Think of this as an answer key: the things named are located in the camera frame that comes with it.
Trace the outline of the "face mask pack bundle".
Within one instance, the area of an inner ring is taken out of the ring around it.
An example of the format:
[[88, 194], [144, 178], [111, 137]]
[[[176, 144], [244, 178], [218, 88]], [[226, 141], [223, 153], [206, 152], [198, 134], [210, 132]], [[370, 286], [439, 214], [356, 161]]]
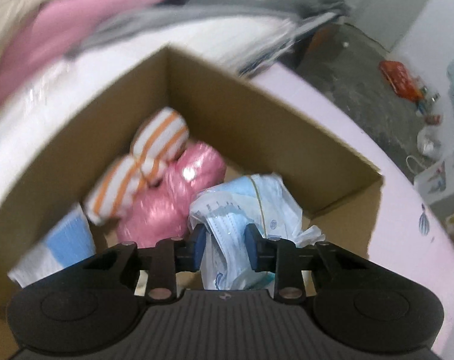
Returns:
[[200, 266], [207, 290], [273, 288], [273, 273], [251, 269], [244, 236], [249, 224], [264, 238], [299, 248], [325, 240], [315, 225], [303, 229], [303, 210], [276, 173], [242, 176], [201, 192], [190, 204], [189, 221], [207, 229]]

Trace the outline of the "pink plastic wrapped bundle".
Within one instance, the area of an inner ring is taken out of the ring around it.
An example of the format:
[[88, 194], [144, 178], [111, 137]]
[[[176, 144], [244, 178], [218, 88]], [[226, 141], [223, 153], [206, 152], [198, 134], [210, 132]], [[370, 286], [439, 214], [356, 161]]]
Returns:
[[144, 189], [116, 229], [118, 242], [134, 242], [140, 248], [188, 233], [190, 204], [205, 189], [219, 185], [226, 163], [212, 146], [197, 142], [171, 163], [156, 187]]

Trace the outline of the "brown cardboard box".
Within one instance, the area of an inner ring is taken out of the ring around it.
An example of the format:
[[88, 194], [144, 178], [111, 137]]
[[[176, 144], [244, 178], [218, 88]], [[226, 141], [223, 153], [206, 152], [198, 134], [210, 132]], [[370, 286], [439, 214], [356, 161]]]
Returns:
[[15, 350], [3, 308], [7, 273], [74, 203], [124, 212], [192, 142], [237, 170], [276, 173], [304, 213], [324, 222], [362, 193], [378, 169], [284, 102], [180, 50], [165, 48], [125, 72], [87, 56], [37, 102], [19, 97], [0, 118], [0, 359]]

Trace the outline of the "orange striped rolled towel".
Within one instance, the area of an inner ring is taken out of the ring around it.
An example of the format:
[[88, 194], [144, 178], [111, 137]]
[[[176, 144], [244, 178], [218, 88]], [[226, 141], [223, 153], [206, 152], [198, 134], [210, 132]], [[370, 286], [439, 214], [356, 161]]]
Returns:
[[93, 224], [120, 218], [144, 189], [158, 185], [168, 165], [183, 152], [190, 135], [184, 118], [164, 107], [144, 121], [130, 150], [116, 158], [84, 200], [84, 211]]

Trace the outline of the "blue white knitted sock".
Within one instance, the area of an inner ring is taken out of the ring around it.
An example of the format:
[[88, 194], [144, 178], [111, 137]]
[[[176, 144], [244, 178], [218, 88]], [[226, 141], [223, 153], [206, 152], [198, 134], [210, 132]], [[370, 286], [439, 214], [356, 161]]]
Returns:
[[95, 253], [88, 219], [81, 206], [76, 204], [40, 242], [21, 257], [7, 276], [25, 288]]

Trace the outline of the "pink patterned tablecloth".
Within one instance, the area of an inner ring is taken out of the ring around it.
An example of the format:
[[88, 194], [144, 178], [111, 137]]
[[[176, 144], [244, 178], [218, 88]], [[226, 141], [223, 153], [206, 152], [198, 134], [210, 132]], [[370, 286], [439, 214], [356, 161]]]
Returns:
[[433, 349], [443, 359], [454, 359], [454, 246], [440, 222], [369, 135], [302, 78], [276, 63], [251, 82], [314, 119], [380, 169], [384, 185], [369, 256], [438, 296], [445, 321]]

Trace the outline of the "white plastic bag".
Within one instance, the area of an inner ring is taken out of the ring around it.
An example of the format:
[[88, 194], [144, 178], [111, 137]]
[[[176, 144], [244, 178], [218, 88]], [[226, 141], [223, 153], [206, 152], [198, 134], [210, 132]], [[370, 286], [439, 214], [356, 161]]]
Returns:
[[432, 160], [439, 160], [442, 155], [442, 143], [437, 136], [435, 126], [426, 125], [417, 134], [417, 149], [420, 154]]

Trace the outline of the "red snack bag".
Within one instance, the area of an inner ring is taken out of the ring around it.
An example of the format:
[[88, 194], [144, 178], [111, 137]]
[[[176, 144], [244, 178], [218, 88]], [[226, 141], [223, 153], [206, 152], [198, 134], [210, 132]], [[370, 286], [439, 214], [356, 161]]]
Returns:
[[419, 102], [423, 99], [417, 82], [403, 63], [383, 60], [378, 64], [378, 68], [398, 97], [410, 102]]

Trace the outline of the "grey green bedding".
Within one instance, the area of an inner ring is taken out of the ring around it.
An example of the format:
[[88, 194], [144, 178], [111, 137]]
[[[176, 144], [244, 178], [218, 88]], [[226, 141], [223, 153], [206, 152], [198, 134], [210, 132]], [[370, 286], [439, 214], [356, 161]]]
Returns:
[[113, 16], [65, 56], [128, 46], [141, 59], [170, 43], [244, 75], [299, 56], [319, 28], [349, 13], [345, 0], [174, 0]]

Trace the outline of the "pink quilt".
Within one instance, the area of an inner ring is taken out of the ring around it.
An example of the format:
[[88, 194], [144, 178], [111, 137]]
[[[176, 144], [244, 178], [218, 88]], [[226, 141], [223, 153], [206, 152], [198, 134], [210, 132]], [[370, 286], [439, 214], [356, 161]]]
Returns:
[[103, 21], [127, 10], [165, 0], [53, 0], [22, 25], [0, 55], [0, 108], [25, 81]]

